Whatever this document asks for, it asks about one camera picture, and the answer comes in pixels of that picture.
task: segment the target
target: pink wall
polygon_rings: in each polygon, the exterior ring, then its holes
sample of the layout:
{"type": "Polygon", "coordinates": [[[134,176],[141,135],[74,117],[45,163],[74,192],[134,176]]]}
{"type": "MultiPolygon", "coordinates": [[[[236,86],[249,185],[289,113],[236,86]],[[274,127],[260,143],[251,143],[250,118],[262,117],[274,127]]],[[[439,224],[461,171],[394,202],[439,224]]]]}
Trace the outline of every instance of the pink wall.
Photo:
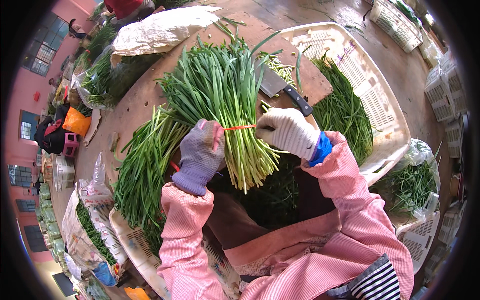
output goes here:
{"type": "MultiPolygon", "coordinates": [[[[59,0],[53,7],[52,12],[67,22],[70,22],[71,19],[76,19],[75,23],[81,25],[85,32],[88,33],[95,24],[86,19],[95,6],[96,3],[94,0],[59,0]]],[[[42,109],[47,108],[48,94],[52,90],[51,86],[48,84],[48,80],[60,73],[60,67],[63,61],[67,56],[75,53],[78,47],[79,39],[66,36],[50,65],[46,77],[35,74],[24,68],[19,69],[16,74],[10,99],[5,133],[4,145],[7,164],[30,167],[32,168],[32,173],[36,174],[36,169],[33,168],[32,163],[36,160],[38,145],[34,141],[20,138],[21,110],[40,115],[42,109]],[[40,99],[38,102],[33,100],[35,92],[40,93],[40,99]]],[[[15,200],[35,200],[38,204],[38,196],[24,196],[21,187],[10,186],[9,192],[15,215],[18,218],[22,234],[25,236],[23,226],[38,225],[38,221],[35,213],[20,213],[15,200]]],[[[25,245],[33,261],[42,263],[53,259],[48,251],[33,253],[30,251],[26,241],[25,245]]]]}

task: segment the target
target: pink sleeve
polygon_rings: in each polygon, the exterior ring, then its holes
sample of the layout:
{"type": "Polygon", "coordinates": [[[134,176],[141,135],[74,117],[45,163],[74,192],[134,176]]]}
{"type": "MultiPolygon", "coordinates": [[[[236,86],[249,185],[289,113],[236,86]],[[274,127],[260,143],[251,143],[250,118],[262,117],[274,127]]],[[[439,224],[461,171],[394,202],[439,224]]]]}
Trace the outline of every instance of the pink sleeve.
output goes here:
{"type": "Polygon", "coordinates": [[[223,299],[224,293],[201,247],[202,227],[213,210],[213,194],[195,197],[167,183],[162,189],[162,207],[167,216],[160,248],[165,279],[172,299],[223,299]]]}
{"type": "Polygon", "coordinates": [[[341,232],[360,243],[386,253],[398,276],[402,298],[409,299],[413,289],[413,264],[408,249],[396,239],[394,228],[384,211],[380,195],[371,194],[367,181],[339,132],[325,132],[333,144],[323,163],[302,169],[318,178],[324,197],[332,198],[340,213],[341,232]]]}

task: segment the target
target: red rubber band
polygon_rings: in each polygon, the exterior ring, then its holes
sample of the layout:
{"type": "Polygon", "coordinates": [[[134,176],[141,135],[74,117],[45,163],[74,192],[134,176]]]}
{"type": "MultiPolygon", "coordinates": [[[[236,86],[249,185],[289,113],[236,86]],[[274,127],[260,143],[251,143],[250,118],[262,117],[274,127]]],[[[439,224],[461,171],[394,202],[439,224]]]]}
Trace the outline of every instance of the red rubber band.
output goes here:
{"type": "Polygon", "coordinates": [[[245,125],[245,126],[237,126],[237,127],[227,128],[227,129],[224,129],[223,131],[227,131],[227,130],[239,130],[239,129],[255,128],[255,127],[257,127],[257,125],[245,125]]]}
{"type": "Polygon", "coordinates": [[[179,166],[177,166],[173,161],[170,161],[170,165],[175,169],[175,171],[180,172],[179,166]]]}

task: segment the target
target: concrete floor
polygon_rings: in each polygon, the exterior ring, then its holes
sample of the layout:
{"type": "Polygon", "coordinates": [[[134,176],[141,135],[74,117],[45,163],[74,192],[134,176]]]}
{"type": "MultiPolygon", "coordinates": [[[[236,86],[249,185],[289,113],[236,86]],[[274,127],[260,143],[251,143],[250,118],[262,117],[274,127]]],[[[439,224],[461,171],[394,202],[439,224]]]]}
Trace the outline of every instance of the concrete floor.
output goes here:
{"type": "MultiPolygon", "coordinates": [[[[331,19],[343,26],[350,25],[361,29],[364,32],[363,35],[353,32],[353,36],[373,58],[390,84],[405,114],[412,138],[426,141],[434,152],[444,140],[444,126],[437,123],[424,94],[429,68],[422,59],[420,51],[417,48],[409,54],[405,53],[382,29],[370,22],[368,16],[363,22],[363,15],[371,8],[366,2],[362,0],[336,0],[326,4],[319,4],[321,0],[210,0],[210,2],[217,2],[214,6],[224,8],[217,12],[219,16],[244,11],[275,30],[331,21],[331,19]]],[[[101,149],[100,143],[94,143],[94,141],[107,139],[107,132],[115,131],[115,128],[105,128],[108,126],[106,120],[110,114],[110,112],[102,114],[103,120],[97,135],[88,149],[81,149],[75,164],[76,180],[92,177],[93,167],[101,149]]],[[[452,160],[449,159],[446,143],[442,144],[439,155],[442,156],[440,200],[443,215],[451,201],[449,184],[452,160]]],[[[54,206],[58,205],[55,210],[57,219],[62,219],[71,191],[63,191],[57,195],[53,195],[54,193],[52,192],[52,200],[55,197],[54,206]]],[[[422,281],[423,270],[415,277],[414,292],[420,288],[422,281]]]]}

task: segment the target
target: hand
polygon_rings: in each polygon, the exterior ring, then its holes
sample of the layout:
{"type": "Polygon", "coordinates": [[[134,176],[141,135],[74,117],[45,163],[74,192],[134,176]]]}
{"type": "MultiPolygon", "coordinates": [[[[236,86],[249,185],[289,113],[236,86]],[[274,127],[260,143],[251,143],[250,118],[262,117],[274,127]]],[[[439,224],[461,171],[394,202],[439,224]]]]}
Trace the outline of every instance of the hand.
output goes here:
{"type": "Polygon", "coordinates": [[[180,143],[180,172],[172,176],[175,185],[191,195],[205,196],[205,186],[220,166],[224,149],[222,126],[216,121],[198,121],[180,143]]]}
{"type": "Polygon", "coordinates": [[[319,143],[320,131],[294,108],[271,108],[257,122],[256,137],[267,144],[312,160],[319,143]]]}

